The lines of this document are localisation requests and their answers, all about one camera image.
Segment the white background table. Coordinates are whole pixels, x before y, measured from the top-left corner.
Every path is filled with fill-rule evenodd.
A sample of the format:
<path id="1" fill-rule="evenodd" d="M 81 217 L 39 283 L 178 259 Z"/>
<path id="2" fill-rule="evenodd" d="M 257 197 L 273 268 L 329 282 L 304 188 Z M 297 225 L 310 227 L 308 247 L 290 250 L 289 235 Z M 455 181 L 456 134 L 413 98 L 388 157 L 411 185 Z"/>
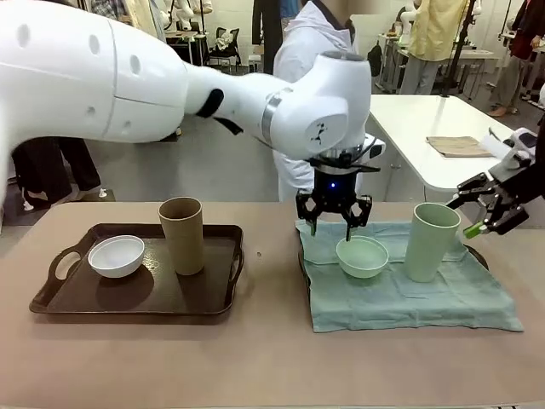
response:
<path id="1" fill-rule="evenodd" d="M 455 97 L 438 95 L 373 95 L 370 118 L 388 136 L 428 188 L 454 191 L 459 183 L 487 171 L 495 158 L 446 158 L 427 142 L 429 137 L 471 136 L 482 140 L 493 131 L 500 140 L 513 130 Z"/>

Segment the dark brown tray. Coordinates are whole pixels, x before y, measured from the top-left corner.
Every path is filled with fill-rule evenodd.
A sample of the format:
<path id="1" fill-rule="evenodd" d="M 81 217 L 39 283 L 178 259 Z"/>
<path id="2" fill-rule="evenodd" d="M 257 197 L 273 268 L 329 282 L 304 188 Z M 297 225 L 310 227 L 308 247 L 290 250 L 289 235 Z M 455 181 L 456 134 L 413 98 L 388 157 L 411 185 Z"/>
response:
<path id="1" fill-rule="evenodd" d="M 100 276 L 90 267 L 89 253 L 124 234 L 143 240 L 141 266 L 124 278 Z M 239 226 L 204 226 L 204 269 L 182 276 L 172 266 L 160 225 L 96 224 L 54 258 L 29 309 L 35 314 L 219 316 L 232 306 L 244 266 L 242 243 Z"/>
<path id="2" fill-rule="evenodd" d="M 318 230 L 314 236 L 307 222 L 295 222 L 299 234 L 299 265 L 304 277 L 307 294 L 310 294 L 311 279 L 307 264 L 338 265 L 336 254 L 337 243 L 344 238 L 346 225 L 343 222 L 318 222 Z M 356 228 L 351 232 L 351 239 L 365 236 L 380 242 L 388 251 L 390 262 L 403 262 L 409 238 L 410 222 L 370 222 L 364 228 Z M 456 236 L 454 244 L 444 255 L 443 262 L 461 262 L 470 254 L 484 269 L 488 270 L 485 258 L 473 247 L 462 243 Z"/>

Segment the black tripod pole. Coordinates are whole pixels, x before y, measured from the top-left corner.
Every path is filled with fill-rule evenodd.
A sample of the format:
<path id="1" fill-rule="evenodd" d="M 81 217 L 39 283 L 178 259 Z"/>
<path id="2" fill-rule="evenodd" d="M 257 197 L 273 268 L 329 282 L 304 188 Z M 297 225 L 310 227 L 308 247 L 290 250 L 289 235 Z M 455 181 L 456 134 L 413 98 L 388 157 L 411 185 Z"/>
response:
<path id="1" fill-rule="evenodd" d="M 446 77 L 446 80 L 444 81 L 444 85 L 441 90 L 440 95 L 442 97 L 448 97 L 450 94 L 451 83 L 453 82 L 455 74 L 456 74 L 456 67 L 461 57 L 463 44 L 468 36 L 468 27 L 473 21 L 473 9 L 474 9 L 475 3 L 476 3 L 476 0 L 469 0 L 467 11 L 464 14 L 462 28 L 459 32 L 459 39 L 455 44 L 455 53 L 449 60 L 447 77 Z"/>

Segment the person in red plaid shirt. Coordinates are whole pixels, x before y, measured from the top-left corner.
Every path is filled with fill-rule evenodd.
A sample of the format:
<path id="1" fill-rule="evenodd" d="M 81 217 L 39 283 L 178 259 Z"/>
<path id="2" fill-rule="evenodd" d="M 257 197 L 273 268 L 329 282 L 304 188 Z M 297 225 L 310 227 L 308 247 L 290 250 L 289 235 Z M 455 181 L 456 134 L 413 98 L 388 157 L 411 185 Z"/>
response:
<path id="1" fill-rule="evenodd" d="M 101 189 L 99 173 L 82 139 L 32 139 L 20 144 L 12 159 L 18 185 L 32 205 L 78 201 Z"/>

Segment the light green tall cup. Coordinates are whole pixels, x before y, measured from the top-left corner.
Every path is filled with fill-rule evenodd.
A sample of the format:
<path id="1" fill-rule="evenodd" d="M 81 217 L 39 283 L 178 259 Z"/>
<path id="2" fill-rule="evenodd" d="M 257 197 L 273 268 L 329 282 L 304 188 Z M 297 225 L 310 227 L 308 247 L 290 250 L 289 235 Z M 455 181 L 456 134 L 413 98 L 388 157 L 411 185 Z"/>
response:
<path id="1" fill-rule="evenodd" d="M 460 216 L 444 204 L 422 203 L 413 211 L 404 269 L 415 282 L 430 282 L 452 246 Z"/>

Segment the white bowl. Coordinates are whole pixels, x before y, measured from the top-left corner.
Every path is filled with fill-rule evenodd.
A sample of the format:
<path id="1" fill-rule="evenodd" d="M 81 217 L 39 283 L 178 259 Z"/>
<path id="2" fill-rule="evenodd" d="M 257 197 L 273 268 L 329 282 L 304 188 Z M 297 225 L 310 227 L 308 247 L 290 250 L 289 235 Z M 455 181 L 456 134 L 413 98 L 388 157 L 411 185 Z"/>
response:
<path id="1" fill-rule="evenodd" d="M 133 235 L 119 235 L 95 245 L 88 254 L 88 262 L 100 276 L 121 279 L 140 267 L 144 252 L 142 239 Z"/>

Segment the brown tall cup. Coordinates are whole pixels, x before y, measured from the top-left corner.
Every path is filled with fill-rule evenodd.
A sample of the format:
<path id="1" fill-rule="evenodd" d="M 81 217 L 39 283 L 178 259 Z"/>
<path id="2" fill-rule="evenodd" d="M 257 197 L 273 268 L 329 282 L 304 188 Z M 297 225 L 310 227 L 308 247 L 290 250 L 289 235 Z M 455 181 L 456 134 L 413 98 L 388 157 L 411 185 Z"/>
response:
<path id="1" fill-rule="evenodd" d="M 204 268 L 202 204 L 190 197 L 172 198 L 160 205 L 158 216 L 175 271 L 198 274 Z"/>

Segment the green cloth mat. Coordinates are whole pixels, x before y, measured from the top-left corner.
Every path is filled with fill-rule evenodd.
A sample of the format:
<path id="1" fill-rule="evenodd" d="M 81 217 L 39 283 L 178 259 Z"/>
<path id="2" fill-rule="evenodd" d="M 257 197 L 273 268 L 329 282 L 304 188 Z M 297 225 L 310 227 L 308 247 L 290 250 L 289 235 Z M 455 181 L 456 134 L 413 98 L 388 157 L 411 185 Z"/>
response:
<path id="1" fill-rule="evenodd" d="M 320 222 L 316 233 L 304 221 L 295 227 L 300 264 L 307 277 L 316 332 L 462 326 L 521 332 L 513 299 L 459 239 L 446 253 L 433 281 L 418 283 L 404 273 L 408 222 L 371 222 L 353 231 L 384 245 L 386 267 L 369 279 L 345 274 L 336 245 L 342 222 Z"/>

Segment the person in yellow shirt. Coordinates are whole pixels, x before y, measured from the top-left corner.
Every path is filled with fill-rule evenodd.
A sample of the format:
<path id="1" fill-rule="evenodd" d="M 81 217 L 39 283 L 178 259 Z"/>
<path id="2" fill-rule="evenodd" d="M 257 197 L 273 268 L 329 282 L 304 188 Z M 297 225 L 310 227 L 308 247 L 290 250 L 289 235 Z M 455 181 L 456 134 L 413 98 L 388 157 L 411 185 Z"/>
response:
<path id="1" fill-rule="evenodd" d="M 452 53 L 468 0 L 415 0 L 408 61 L 399 93 L 430 95 L 439 66 Z"/>

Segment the person in white coat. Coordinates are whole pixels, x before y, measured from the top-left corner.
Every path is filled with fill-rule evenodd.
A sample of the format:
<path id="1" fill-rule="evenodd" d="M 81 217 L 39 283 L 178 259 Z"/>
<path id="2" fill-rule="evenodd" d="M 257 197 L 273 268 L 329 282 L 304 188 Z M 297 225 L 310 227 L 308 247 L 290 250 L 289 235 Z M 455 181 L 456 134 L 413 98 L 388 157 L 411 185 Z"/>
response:
<path id="1" fill-rule="evenodd" d="M 273 75 L 294 83 L 313 67 L 318 55 L 328 51 L 356 52 L 351 17 L 374 11 L 371 0 L 301 0 L 302 9 L 287 25 L 284 41 L 273 63 Z M 278 172 L 278 198 L 293 201 L 300 189 L 314 186 L 314 169 L 274 151 Z"/>

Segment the light green bowl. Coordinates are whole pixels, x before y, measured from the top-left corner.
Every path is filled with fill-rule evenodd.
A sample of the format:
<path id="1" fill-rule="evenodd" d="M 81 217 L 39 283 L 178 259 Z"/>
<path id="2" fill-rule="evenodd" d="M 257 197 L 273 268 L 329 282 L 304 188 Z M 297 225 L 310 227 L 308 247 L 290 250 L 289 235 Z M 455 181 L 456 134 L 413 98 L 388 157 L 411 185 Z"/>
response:
<path id="1" fill-rule="evenodd" d="M 376 277 L 388 264 L 389 253 L 384 245 L 365 236 L 352 236 L 336 245 L 341 269 L 358 279 Z"/>

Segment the black office chair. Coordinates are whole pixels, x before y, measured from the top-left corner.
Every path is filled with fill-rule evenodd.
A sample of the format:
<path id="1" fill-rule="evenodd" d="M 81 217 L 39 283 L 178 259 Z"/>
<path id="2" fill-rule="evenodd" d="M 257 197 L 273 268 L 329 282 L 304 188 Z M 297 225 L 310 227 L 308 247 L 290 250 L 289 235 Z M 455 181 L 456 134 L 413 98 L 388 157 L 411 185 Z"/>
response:
<path id="1" fill-rule="evenodd" d="M 226 60 L 229 69 L 232 69 L 232 60 L 234 60 L 235 70 L 242 65 L 241 55 L 238 49 L 239 28 L 226 29 L 217 27 L 215 31 L 215 44 L 209 51 L 211 60 Z"/>

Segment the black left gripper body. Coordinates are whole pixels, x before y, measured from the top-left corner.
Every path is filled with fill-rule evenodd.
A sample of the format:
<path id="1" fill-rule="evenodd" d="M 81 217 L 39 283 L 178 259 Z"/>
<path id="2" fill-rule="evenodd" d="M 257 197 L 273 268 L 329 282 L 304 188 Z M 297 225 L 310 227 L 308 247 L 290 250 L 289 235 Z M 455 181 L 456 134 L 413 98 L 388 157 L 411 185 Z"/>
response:
<path id="1" fill-rule="evenodd" d="M 330 174 L 314 171 L 314 188 L 311 193 L 313 212 L 343 213 L 359 210 L 357 182 L 359 173 Z"/>

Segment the person in dark red top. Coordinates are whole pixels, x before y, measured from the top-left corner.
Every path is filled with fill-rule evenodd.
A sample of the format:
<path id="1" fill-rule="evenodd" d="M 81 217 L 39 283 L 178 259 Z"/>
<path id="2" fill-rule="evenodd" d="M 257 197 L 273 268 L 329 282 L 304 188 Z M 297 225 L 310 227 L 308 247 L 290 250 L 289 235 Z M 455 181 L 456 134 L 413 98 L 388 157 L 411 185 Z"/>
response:
<path id="1" fill-rule="evenodd" d="M 488 115 L 500 118 L 513 113 L 527 63 L 545 38 L 545 0 L 524 0 L 511 29 L 510 59 L 490 95 Z"/>

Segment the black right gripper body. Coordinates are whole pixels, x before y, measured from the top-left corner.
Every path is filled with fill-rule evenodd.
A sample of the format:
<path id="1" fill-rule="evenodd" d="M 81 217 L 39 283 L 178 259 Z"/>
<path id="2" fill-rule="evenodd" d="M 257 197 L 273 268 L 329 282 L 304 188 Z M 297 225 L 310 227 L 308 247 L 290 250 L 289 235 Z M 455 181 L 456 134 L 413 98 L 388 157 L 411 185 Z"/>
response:
<path id="1" fill-rule="evenodd" d="M 498 164 L 490 170 L 494 182 L 493 199 L 489 204 L 489 229 L 504 235 L 529 218 L 524 204 L 529 197 L 529 167 L 509 169 Z"/>

